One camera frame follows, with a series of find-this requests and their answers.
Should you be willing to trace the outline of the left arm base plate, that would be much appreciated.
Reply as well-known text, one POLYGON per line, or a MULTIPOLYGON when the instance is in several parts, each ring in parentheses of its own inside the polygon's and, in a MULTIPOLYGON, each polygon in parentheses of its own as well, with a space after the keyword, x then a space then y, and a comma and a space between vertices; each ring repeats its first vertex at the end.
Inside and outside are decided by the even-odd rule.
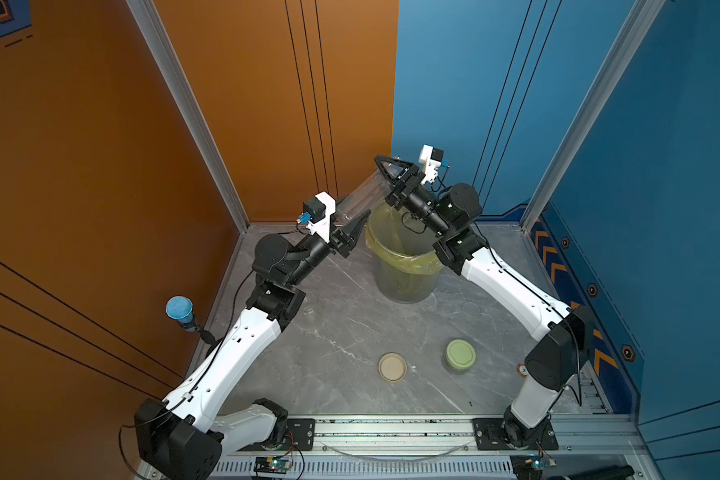
POLYGON ((293 438, 293 444, 301 452, 313 449, 316 420, 314 418, 289 417, 287 432, 293 438))

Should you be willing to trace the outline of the tall jar with clear lid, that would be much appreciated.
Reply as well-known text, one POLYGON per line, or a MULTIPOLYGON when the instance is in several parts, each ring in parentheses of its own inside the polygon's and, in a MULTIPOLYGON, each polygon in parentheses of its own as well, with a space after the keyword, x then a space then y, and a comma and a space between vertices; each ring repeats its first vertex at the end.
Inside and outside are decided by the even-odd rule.
POLYGON ((380 171, 374 171, 354 191, 337 201, 335 223, 343 226, 366 211, 372 211, 389 193, 390 183, 387 178, 380 171))

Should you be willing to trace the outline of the cream jar lid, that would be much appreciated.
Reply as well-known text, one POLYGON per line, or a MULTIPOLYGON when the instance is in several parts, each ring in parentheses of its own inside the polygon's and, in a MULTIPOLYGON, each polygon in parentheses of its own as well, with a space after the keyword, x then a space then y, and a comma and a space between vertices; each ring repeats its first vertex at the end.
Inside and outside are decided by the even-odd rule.
POLYGON ((398 353, 389 352, 379 359, 378 373, 387 382, 401 381, 405 378, 407 370, 406 360, 398 353))

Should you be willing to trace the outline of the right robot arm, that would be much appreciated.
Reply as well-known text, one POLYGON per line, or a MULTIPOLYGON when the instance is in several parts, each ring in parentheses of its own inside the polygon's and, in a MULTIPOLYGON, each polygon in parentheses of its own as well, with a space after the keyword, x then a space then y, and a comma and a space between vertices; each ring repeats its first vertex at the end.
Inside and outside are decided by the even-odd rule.
POLYGON ((472 226, 482 211, 472 185, 457 183, 437 197, 424 186, 425 174, 416 164, 383 155, 375 163, 386 203, 406 209, 432 231, 440 262, 496 299, 535 340, 525 358, 525 380, 505 410, 501 429, 513 449, 542 446, 551 431, 553 406, 569 382, 580 379, 592 353, 592 311, 567 306, 500 258, 472 226))

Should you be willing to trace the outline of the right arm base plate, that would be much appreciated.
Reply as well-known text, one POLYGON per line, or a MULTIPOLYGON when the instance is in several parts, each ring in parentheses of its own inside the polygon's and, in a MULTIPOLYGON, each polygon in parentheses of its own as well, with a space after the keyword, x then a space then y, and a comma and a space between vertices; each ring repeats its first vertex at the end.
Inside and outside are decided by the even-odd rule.
POLYGON ((472 427, 480 451, 559 449, 550 417, 534 428, 524 426, 519 420, 503 418, 475 418, 472 427))

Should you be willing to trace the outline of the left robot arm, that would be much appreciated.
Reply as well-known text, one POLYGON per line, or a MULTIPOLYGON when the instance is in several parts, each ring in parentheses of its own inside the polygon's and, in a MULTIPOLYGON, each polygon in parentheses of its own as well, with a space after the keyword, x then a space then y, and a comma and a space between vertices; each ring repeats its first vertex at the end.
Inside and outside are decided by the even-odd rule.
POLYGON ((163 400, 145 400, 134 414, 140 458, 168 479, 206 479, 221 457, 257 445, 275 450, 287 435, 287 410, 266 398, 222 415, 227 397, 256 358, 288 327, 304 299, 299 284, 329 255, 349 256, 370 214, 329 235, 292 244, 280 234, 262 237, 251 271, 255 286, 225 337, 163 400))

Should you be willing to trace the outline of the jar with green lid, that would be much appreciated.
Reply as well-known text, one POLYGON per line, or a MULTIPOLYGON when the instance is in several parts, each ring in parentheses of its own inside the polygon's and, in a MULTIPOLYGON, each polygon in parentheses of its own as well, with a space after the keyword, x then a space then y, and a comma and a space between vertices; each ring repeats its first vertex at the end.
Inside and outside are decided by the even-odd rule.
POLYGON ((443 362, 451 372, 462 374, 473 367, 476 357, 476 351, 471 343, 464 339, 454 339, 445 348, 443 362))

